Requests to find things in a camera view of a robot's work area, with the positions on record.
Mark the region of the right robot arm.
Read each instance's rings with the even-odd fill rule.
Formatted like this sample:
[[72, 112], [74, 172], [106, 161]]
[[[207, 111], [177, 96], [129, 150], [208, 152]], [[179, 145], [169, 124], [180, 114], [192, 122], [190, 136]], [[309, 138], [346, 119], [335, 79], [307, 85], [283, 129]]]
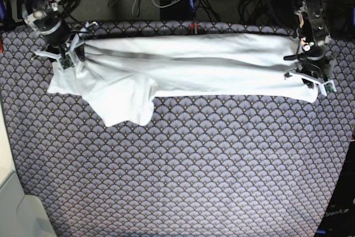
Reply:
[[24, 23], [46, 41], [45, 48], [34, 52], [57, 62], [61, 70], [85, 61], [85, 40], [97, 22], [82, 23], [72, 16], [80, 0], [25, 0]]

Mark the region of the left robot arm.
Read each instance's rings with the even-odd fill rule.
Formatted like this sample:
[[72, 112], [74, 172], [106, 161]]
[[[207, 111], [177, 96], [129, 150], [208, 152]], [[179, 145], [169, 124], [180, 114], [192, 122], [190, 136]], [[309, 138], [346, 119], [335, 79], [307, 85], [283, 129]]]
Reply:
[[283, 59], [295, 61], [296, 66], [285, 77], [300, 77], [306, 85], [318, 86], [324, 96], [335, 93], [336, 86], [332, 77], [336, 58], [326, 56], [326, 45], [331, 35], [323, 19], [322, 1], [298, 1], [295, 15], [298, 17], [298, 47], [295, 54]]

